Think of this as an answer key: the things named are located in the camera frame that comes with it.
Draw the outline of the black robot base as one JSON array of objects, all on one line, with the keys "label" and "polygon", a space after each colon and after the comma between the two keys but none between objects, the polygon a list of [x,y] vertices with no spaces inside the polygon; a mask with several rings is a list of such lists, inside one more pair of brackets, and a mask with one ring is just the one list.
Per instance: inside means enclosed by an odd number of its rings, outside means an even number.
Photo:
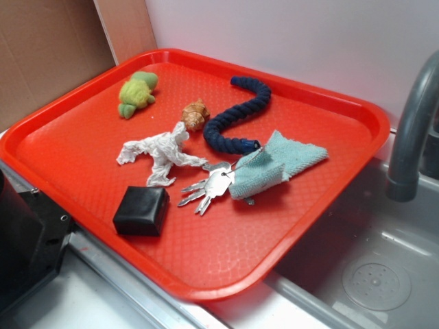
[{"label": "black robot base", "polygon": [[18,192],[1,173],[1,314],[60,272],[71,215],[42,191]]}]

